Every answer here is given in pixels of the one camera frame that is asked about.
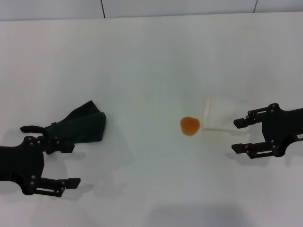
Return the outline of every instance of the white wall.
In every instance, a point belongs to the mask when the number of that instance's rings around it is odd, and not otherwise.
[[[0,0],[0,20],[102,17],[100,0]]]
[[[256,0],[103,0],[106,17],[251,13]]]
[[[303,11],[302,0],[259,0],[256,12],[297,12]]]

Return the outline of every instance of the white table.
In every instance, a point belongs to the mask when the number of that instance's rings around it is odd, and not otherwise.
[[[303,146],[250,160],[250,136],[200,130],[206,97],[252,109],[303,107],[303,13],[0,23],[1,145],[93,100],[101,143],[45,157],[44,177],[81,177],[61,198],[0,183],[3,227],[296,227],[303,223]]]

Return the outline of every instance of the white tabletop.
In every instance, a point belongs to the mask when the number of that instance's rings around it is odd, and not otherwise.
[[[249,159],[244,136],[181,133],[209,94],[303,107],[303,13],[0,22],[1,145],[93,100],[100,143],[45,155],[43,177],[81,177],[61,198],[0,183],[3,227],[300,226],[303,146]]]

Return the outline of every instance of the white napkin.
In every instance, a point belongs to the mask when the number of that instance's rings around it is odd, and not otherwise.
[[[203,117],[204,130],[247,131],[248,127],[237,129],[235,119],[245,118],[249,107],[242,101],[211,96],[207,99]]]

